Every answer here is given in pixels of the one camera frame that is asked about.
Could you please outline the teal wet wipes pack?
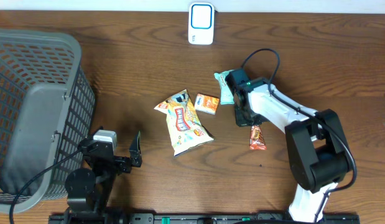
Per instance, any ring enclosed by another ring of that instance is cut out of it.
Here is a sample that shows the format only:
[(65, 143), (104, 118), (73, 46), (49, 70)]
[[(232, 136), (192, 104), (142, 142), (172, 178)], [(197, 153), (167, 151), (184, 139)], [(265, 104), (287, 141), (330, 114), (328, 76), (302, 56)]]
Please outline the teal wet wipes pack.
[(221, 73), (214, 73), (215, 79), (218, 81), (220, 86), (220, 104), (221, 105), (233, 105), (234, 96), (225, 80), (225, 78), (232, 72), (232, 70), (227, 70)]

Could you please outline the red Top chocolate bar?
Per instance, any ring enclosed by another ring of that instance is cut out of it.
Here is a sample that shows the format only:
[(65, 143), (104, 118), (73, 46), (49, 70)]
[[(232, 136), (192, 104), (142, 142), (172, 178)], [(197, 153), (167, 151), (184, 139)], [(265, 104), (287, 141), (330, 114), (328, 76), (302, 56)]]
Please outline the red Top chocolate bar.
[(263, 150), (263, 151), (267, 149), (260, 126), (251, 127), (249, 148), (250, 150)]

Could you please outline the small orange white box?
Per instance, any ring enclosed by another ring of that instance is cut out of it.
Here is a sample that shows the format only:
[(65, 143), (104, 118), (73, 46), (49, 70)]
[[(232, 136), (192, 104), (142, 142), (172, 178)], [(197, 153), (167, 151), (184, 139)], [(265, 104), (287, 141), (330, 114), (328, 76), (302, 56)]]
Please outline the small orange white box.
[(194, 108), (208, 114), (216, 114), (220, 99), (213, 96), (198, 94), (195, 100)]

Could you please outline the yellow snack chip bag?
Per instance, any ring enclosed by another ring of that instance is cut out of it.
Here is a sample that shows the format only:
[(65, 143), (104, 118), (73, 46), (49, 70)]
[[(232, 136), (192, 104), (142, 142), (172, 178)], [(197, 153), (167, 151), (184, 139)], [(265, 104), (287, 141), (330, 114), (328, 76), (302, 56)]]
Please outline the yellow snack chip bag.
[(202, 126), (187, 89), (168, 97), (154, 109), (166, 114), (174, 156), (214, 141), (214, 138)]

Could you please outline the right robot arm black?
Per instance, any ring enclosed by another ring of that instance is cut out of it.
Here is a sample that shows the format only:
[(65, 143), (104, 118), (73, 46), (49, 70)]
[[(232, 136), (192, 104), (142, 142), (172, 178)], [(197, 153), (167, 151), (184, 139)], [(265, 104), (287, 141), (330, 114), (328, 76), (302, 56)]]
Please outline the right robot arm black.
[(265, 78), (227, 78), (236, 101), (238, 126), (271, 122), (284, 134), (289, 166), (297, 182), (284, 222), (359, 223), (358, 215), (326, 215), (330, 195), (350, 188), (358, 174), (338, 115), (291, 100)]

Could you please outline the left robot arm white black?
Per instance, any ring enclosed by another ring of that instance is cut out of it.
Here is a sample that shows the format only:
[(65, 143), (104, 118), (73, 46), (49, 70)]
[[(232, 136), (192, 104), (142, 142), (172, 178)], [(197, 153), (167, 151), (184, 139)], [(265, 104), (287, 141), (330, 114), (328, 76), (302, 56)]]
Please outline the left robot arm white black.
[(117, 135), (97, 130), (78, 145), (88, 168), (71, 172), (65, 181), (68, 209), (62, 223), (128, 223), (124, 212), (107, 207), (117, 176), (142, 165), (138, 132), (129, 147), (130, 156), (116, 156)]

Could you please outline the white black barcode scanner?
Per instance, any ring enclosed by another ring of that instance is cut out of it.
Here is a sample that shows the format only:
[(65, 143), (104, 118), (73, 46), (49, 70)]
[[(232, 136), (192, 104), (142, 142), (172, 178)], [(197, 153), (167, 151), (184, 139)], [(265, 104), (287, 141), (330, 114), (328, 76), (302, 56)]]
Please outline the white black barcode scanner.
[(214, 39), (215, 8), (208, 2), (193, 2), (188, 14), (188, 42), (211, 45)]

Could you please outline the grey plastic shopping basket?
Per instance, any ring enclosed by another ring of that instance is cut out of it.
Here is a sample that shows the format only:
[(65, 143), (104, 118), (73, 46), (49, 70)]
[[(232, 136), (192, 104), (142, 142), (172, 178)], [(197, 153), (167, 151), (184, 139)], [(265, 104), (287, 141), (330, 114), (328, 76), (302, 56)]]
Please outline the grey plastic shopping basket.
[(0, 213), (66, 196), (95, 95), (70, 35), (0, 29)]

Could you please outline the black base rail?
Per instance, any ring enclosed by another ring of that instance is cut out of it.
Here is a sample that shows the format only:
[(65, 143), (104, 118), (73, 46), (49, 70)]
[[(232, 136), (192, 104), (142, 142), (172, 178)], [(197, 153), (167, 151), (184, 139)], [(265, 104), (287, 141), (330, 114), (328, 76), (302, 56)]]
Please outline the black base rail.
[(294, 223), (283, 213), (255, 215), (154, 215), (152, 213), (92, 213), (64, 212), (49, 216), (49, 224), (234, 224), (234, 223)]

